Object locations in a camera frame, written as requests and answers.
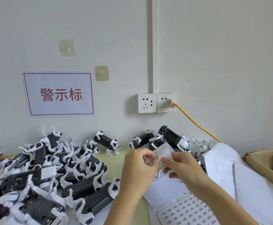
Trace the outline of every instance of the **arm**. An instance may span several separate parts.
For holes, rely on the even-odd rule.
[[[162,158],[167,166],[163,170],[170,178],[180,178],[187,188],[205,202],[221,225],[258,225],[258,223],[218,184],[211,180],[191,153],[172,152],[175,161]]]
[[[145,165],[143,156],[152,160],[152,166]],[[159,169],[154,152],[142,148],[125,155],[120,190],[112,203],[104,225],[129,225],[139,200],[150,187]]]

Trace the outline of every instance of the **red border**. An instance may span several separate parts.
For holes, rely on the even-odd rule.
[[[23,73],[24,75],[24,81],[25,81],[25,87],[26,87],[26,93],[27,93],[27,98],[28,98],[28,105],[29,105],[29,110],[30,110],[30,115],[31,116],[46,116],[46,115],[33,115],[31,113],[31,108],[30,108],[30,102],[29,102],[29,96],[28,96],[28,91],[27,91],[27,85],[26,85],[26,78],[25,74],[89,74],[90,75],[90,81],[91,81],[91,94],[92,94],[92,108],[93,108],[93,113],[86,113],[86,114],[48,114],[48,115],[93,115],[94,114],[94,102],[93,102],[93,89],[92,89],[92,76],[91,73]]]

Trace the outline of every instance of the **left hand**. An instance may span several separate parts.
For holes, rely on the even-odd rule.
[[[144,161],[146,157],[152,161],[151,166],[147,166]],[[150,187],[154,175],[159,170],[156,161],[156,154],[146,148],[136,149],[125,155],[122,169],[121,184],[119,194],[140,199]]]

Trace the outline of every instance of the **right hand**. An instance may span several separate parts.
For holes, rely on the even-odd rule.
[[[179,178],[196,197],[200,200],[204,199],[206,190],[209,189],[214,182],[204,173],[201,166],[189,152],[172,152],[174,159],[162,158],[161,161],[167,167],[163,173],[173,170],[169,174],[169,178]]]

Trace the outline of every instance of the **power cord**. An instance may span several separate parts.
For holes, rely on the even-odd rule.
[[[222,143],[221,140],[219,140],[217,137],[215,137],[214,135],[212,135],[209,131],[207,131],[206,129],[202,128],[200,125],[198,125],[180,106],[178,106],[176,104],[176,101],[174,99],[168,99],[169,105],[172,108],[177,107],[178,109],[181,110],[182,113],[185,114],[185,116],[187,116],[188,119],[191,120],[191,122],[193,122],[198,128],[202,129],[204,132],[206,132],[208,135],[210,135],[212,138],[216,139],[218,142]]]

